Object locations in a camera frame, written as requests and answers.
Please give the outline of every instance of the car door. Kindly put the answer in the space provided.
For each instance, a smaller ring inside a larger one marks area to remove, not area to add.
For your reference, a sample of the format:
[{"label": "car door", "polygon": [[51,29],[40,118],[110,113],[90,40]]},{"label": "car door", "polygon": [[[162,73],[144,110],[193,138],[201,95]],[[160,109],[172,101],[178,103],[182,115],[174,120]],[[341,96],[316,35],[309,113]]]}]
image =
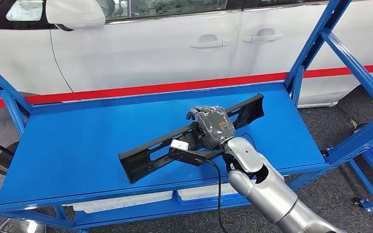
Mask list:
[{"label": "car door", "polygon": [[73,91],[228,76],[242,0],[98,0],[106,25],[51,30],[56,61]]},{"label": "car door", "polygon": [[[288,72],[324,11],[327,1],[263,0],[246,3],[232,76]],[[334,34],[363,64],[373,65],[373,0],[353,1]],[[308,69],[344,67],[324,43]],[[359,82],[353,75],[303,80],[299,104],[328,106]]]},{"label": "car door", "polygon": [[0,0],[0,74],[21,92],[71,92],[53,56],[44,3]]}]

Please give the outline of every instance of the white storage box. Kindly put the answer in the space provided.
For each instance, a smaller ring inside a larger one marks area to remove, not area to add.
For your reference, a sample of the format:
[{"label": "white storage box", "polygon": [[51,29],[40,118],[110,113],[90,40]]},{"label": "white storage box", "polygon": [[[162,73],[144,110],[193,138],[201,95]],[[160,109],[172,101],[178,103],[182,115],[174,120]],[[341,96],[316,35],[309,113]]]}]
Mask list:
[{"label": "white storage box", "polygon": [[73,204],[64,204],[62,206],[73,206],[74,211],[85,211],[90,214],[99,211],[113,210],[128,206],[142,205],[157,201],[169,200],[172,198],[173,191],[148,193],[141,195],[134,195],[122,198],[111,198],[103,200],[93,200],[78,202]]},{"label": "white storage box", "polygon": [[[235,191],[235,189],[229,183],[221,184],[221,195],[222,196],[237,194],[237,193],[238,192]],[[178,190],[178,196],[183,201],[217,197],[218,196],[218,184],[196,187],[196,188],[180,189]]]}]

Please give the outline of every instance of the floor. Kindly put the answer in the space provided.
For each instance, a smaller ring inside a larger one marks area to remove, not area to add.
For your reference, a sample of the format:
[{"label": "floor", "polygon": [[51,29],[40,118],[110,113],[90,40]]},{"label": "floor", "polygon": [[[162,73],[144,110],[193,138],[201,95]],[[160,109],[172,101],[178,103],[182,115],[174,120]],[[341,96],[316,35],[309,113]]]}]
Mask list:
[{"label": "floor", "polygon": [[[353,132],[355,123],[373,119],[373,100],[361,87],[331,108],[300,109],[320,149],[336,145]],[[8,146],[18,140],[16,131],[5,110],[0,110],[0,143]],[[362,158],[356,161],[373,182],[373,172]],[[355,207],[353,197],[370,197],[361,181],[348,165],[329,172],[320,179],[297,191],[299,199],[317,214],[347,232],[372,232],[373,213]],[[279,230],[269,224],[252,206],[222,210],[222,220],[228,232],[275,233]],[[5,221],[0,217],[0,225]],[[49,229],[50,233],[65,233]],[[173,216],[155,220],[126,223],[90,229],[91,233],[218,233],[221,229],[215,211]]]}]

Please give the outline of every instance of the robotic hand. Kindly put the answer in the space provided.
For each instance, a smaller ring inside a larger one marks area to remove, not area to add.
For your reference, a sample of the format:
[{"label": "robotic hand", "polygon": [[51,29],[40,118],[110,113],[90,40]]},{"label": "robotic hand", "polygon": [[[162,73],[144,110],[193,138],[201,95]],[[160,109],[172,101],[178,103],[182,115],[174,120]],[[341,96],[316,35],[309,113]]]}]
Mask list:
[{"label": "robotic hand", "polygon": [[195,107],[187,118],[197,119],[206,149],[223,150],[231,186],[283,233],[345,232],[298,200],[297,194],[285,184],[284,177],[245,138],[234,137],[234,126],[223,108]]}]

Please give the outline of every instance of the robotic arm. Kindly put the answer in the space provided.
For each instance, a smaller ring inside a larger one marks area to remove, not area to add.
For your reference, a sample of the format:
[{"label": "robotic arm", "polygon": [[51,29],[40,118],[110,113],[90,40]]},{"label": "robotic arm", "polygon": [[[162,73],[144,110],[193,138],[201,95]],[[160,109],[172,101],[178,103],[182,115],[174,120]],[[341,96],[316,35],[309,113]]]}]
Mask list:
[{"label": "robotic arm", "polygon": [[231,186],[283,233],[345,232],[305,206],[262,154],[245,138],[233,136],[234,126],[223,108],[195,107],[187,118],[197,119],[206,149],[223,151]]},{"label": "robotic arm", "polygon": [[[264,115],[262,100],[263,95],[258,94],[226,110],[218,106],[194,107],[186,118],[197,122],[119,154],[129,181],[135,183],[175,160],[200,166],[222,155],[231,186],[282,232],[344,233],[298,200],[284,177],[245,138],[235,137],[235,129]],[[169,145],[167,154],[151,160],[151,153]]]},{"label": "robotic arm", "polygon": [[[298,200],[297,194],[284,182],[284,177],[242,137],[225,144],[225,153],[233,156],[240,168],[228,173],[231,186],[246,197],[264,217],[283,233],[344,233]],[[256,176],[251,183],[248,174]]]}]

